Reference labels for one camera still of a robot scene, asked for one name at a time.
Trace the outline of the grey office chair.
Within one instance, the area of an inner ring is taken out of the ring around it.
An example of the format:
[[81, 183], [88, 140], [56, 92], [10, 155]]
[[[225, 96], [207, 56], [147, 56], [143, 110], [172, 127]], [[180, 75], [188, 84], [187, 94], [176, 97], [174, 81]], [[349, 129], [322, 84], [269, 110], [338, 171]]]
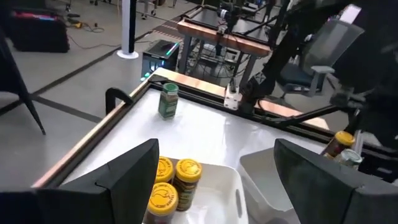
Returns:
[[364, 29], [331, 19], [313, 36], [299, 55], [297, 63], [287, 63], [276, 79], [287, 94], [313, 97], [323, 94], [326, 76], [335, 72], [335, 62], [362, 34]]

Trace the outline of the black table clamp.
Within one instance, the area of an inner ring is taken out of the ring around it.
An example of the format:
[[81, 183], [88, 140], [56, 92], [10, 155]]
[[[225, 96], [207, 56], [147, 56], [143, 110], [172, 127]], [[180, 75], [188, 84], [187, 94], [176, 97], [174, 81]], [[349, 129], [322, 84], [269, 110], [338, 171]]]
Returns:
[[116, 107], [116, 100], [119, 99], [127, 105], [133, 104], [133, 99], [120, 90], [119, 88], [108, 88], [105, 93], [105, 111], [106, 114], [112, 112], [113, 109]]

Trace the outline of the black computer with lights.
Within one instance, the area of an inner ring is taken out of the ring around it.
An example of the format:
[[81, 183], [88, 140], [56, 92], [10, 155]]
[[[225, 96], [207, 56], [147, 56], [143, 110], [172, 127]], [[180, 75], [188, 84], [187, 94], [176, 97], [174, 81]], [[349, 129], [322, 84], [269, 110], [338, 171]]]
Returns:
[[141, 81], [159, 67], [175, 71], [179, 55], [179, 42], [160, 39], [142, 53]]

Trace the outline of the black standing panel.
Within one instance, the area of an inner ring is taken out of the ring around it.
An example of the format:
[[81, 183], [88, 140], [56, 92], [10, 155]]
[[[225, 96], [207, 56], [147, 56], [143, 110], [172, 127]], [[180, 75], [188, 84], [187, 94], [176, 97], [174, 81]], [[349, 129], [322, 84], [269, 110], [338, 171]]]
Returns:
[[32, 102], [32, 97], [27, 90], [22, 75], [12, 56], [11, 50], [7, 44], [6, 36], [0, 28], [0, 92], [12, 93], [26, 105], [31, 115], [38, 124], [43, 135], [46, 135], [45, 129], [40, 120], [39, 114]]

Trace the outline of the white plastic bin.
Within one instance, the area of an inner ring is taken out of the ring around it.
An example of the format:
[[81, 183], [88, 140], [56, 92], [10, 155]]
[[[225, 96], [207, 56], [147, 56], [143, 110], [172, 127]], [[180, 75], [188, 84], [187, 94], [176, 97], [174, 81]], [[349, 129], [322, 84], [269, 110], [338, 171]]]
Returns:
[[301, 224], [280, 181], [273, 148], [241, 156], [246, 207], [257, 224]]

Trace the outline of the green-capped spice jar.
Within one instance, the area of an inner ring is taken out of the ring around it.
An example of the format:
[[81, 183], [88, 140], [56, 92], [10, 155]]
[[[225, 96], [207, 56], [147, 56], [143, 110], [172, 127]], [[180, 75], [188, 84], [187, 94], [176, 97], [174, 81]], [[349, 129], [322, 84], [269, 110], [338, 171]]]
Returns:
[[175, 116], [178, 104], [179, 87], [174, 83], [165, 83], [159, 99], [158, 113], [163, 119]]
[[363, 158], [354, 150], [345, 149], [334, 158], [334, 161], [344, 166], [358, 170]]

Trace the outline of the white mounting bracket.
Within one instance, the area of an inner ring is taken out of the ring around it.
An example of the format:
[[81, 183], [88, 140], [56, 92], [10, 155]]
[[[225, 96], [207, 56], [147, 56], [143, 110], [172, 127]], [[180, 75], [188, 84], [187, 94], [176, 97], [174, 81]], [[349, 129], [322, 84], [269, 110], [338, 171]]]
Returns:
[[228, 84], [224, 91], [223, 106], [230, 110], [238, 110], [241, 95], [239, 93], [239, 86], [235, 84]]

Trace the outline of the black equipment case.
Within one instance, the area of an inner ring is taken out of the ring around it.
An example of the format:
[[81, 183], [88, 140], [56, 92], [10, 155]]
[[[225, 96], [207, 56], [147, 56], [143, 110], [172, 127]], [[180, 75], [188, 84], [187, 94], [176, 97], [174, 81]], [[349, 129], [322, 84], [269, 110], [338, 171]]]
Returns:
[[67, 26], [56, 13], [46, 10], [13, 9], [9, 16], [9, 38], [22, 52], [67, 53]]

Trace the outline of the yellow-capped spice jar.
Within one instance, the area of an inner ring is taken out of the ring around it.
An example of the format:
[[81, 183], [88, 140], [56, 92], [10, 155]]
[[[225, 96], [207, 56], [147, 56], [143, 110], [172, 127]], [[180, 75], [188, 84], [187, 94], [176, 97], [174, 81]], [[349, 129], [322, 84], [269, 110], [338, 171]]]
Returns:
[[178, 205], [175, 187], [166, 182], [154, 184], [143, 224], [171, 224]]
[[186, 211], [191, 207], [201, 175], [202, 166], [196, 160], [181, 159], [177, 162], [172, 182], [178, 193], [177, 211]]
[[174, 164], [168, 157], [160, 156], [157, 166], [155, 183], [166, 182], [172, 184], [174, 179]]
[[332, 137], [327, 146], [322, 150], [321, 155], [334, 158], [345, 149], [350, 148], [354, 144], [355, 138], [346, 131], [338, 131]]

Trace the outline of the grey translucent plastic bin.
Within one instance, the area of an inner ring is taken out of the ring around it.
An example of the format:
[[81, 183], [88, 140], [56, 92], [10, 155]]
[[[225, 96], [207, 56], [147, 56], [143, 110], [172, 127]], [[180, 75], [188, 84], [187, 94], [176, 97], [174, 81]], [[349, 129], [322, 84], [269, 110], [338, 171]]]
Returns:
[[[179, 160], [169, 159], [174, 164], [175, 176]], [[176, 210], [171, 224], [249, 224], [238, 172], [228, 166], [200, 164], [202, 175], [192, 205], [186, 211]]]

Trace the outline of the wooden workbench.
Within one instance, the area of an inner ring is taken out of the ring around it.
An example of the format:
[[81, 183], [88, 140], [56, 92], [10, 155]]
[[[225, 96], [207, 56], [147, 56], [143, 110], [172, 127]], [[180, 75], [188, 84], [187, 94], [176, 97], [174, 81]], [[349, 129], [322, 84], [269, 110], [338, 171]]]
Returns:
[[243, 77], [241, 79], [241, 84], [247, 82], [249, 77], [251, 76], [251, 72], [253, 66], [256, 62], [256, 59], [259, 57], [266, 57], [271, 52], [271, 48], [265, 43], [261, 42], [260, 40], [254, 40], [250, 37], [244, 37], [238, 33], [231, 33], [231, 34], [223, 34], [219, 35], [217, 33], [217, 28], [220, 25], [217, 25], [215, 28], [212, 28], [206, 24], [202, 24], [200, 21], [196, 22], [193, 20], [194, 17], [197, 15], [202, 15], [200, 18], [204, 19], [205, 14], [207, 12], [203, 12], [204, 10], [212, 10], [214, 11], [215, 8], [213, 6], [199, 6], [195, 12], [185, 15], [184, 18], [177, 23], [177, 30], [179, 33], [183, 34], [184, 46], [182, 50], [182, 58], [179, 62], [178, 72], [181, 74], [185, 74], [187, 71], [187, 57], [190, 52], [190, 46], [192, 38], [200, 39], [205, 42], [211, 42], [215, 45], [221, 45], [223, 47], [229, 47], [232, 49], [236, 49], [241, 51], [244, 54], [250, 55], [247, 67], [243, 73]]

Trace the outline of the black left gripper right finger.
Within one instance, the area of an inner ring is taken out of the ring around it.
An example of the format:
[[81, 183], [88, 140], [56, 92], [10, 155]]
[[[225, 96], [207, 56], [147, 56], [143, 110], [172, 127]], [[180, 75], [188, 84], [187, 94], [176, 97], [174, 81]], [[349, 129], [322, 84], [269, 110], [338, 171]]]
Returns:
[[275, 166], [301, 224], [398, 224], [398, 187], [286, 139]]

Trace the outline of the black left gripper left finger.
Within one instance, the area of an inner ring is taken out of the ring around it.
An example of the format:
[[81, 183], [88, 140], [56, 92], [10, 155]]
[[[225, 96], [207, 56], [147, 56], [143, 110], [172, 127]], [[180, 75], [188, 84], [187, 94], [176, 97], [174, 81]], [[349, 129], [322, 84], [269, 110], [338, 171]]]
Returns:
[[146, 142], [66, 184], [0, 192], [0, 224], [141, 224], [159, 142]]

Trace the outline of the white floor pole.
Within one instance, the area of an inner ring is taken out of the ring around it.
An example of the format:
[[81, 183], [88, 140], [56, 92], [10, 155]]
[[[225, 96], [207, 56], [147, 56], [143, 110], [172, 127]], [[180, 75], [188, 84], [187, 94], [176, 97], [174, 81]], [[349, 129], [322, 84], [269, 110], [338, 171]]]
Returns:
[[116, 53], [119, 57], [125, 59], [139, 57], [139, 54], [135, 51], [136, 2], [137, 0], [122, 0], [121, 49]]

